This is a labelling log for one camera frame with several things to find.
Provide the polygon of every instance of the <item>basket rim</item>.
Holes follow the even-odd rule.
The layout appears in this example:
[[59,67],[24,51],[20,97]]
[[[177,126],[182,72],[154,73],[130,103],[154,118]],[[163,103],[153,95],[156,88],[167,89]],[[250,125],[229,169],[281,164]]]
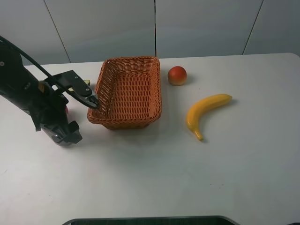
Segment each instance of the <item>basket rim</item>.
[[106,69],[107,64],[109,64],[110,61],[128,60],[128,59],[131,59],[131,60],[154,59],[153,63],[157,65],[157,75],[158,75],[158,78],[159,78],[159,83],[156,86],[156,88],[157,88],[157,92],[159,93],[159,96],[156,99],[157,108],[156,108],[155,114],[153,116],[148,116],[148,117],[144,117],[144,118],[133,118],[133,119],[114,118],[114,119],[108,119],[108,118],[94,117],[93,112],[96,111],[97,109],[89,108],[88,113],[87,113],[87,118],[88,118],[89,122],[91,122],[93,124],[105,125],[105,124],[111,123],[111,122],[122,122],[124,124],[124,123],[130,123],[130,122],[133,122],[133,121],[135,121],[135,122],[144,122],[145,121],[146,122],[146,120],[147,120],[149,123],[151,123],[150,120],[155,121],[161,116],[162,102],[161,102],[161,83],[160,83],[160,62],[159,62],[159,59],[157,57],[155,57],[155,56],[134,56],[134,57],[114,57],[114,58],[106,59],[102,64],[97,83],[101,82],[102,77],[103,77],[103,73]]

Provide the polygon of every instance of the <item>table surface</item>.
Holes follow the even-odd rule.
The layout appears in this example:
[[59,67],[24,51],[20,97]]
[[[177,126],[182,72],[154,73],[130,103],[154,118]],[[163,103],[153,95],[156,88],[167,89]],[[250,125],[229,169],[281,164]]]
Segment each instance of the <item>table surface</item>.
[[[61,225],[74,218],[221,215],[241,225],[300,222],[300,58],[294,54],[161,59],[163,111],[143,130],[111,131],[70,96],[83,136],[68,148],[35,132],[0,98],[0,224]],[[45,65],[97,80],[102,62]],[[183,66],[184,86],[167,82]],[[45,76],[28,66],[38,79]],[[232,104],[185,126],[190,106],[227,93]]]

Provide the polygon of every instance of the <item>wicker basket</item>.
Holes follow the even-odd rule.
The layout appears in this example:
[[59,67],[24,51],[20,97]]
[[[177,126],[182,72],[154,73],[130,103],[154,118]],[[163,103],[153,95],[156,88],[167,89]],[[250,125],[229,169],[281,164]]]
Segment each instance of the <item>wicker basket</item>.
[[99,109],[89,109],[91,123],[107,129],[144,128],[161,115],[160,64],[156,57],[106,60],[95,92]]

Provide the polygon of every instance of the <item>small yellow object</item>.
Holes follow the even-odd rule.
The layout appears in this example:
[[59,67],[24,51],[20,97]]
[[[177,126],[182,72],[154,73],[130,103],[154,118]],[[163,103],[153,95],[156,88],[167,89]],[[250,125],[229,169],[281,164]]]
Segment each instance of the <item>small yellow object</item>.
[[213,95],[200,100],[189,109],[186,117],[186,125],[188,129],[196,135],[199,141],[203,140],[203,136],[199,131],[199,120],[201,116],[212,109],[226,105],[231,99],[232,96],[227,94]]
[[90,86],[90,80],[84,80],[84,82],[85,82],[88,86]]

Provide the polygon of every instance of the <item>black cable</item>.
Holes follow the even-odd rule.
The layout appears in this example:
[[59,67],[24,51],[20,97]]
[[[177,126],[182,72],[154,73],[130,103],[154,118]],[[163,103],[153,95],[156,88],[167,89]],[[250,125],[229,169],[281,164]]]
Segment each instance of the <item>black cable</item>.
[[7,44],[8,46],[14,48],[15,50],[17,50],[22,56],[24,56],[33,65],[35,65],[40,71],[42,71],[53,83],[55,83],[60,88],[62,88],[67,94],[69,94],[70,96],[72,96],[73,98],[75,98],[78,102],[80,102],[81,104],[85,105],[86,107],[98,109],[97,106],[93,107],[93,106],[89,105],[85,101],[81,100],[76,94],[74,94],[73,92],[69,91],[68,88],[66,88],[58,80],[56,80],[55,78],[53,78],[52,75],[50,73],[48,73],[47,70],[45,70],[41,65],[39,65],[33,58],[31,58],[28,54],[26,54],[25,52],[23,52],[20,48],[18,48],[17,46],[15,46],[10,41],[6,40],[1,35],[0,35],[0,41],[2,41],[3,43]]

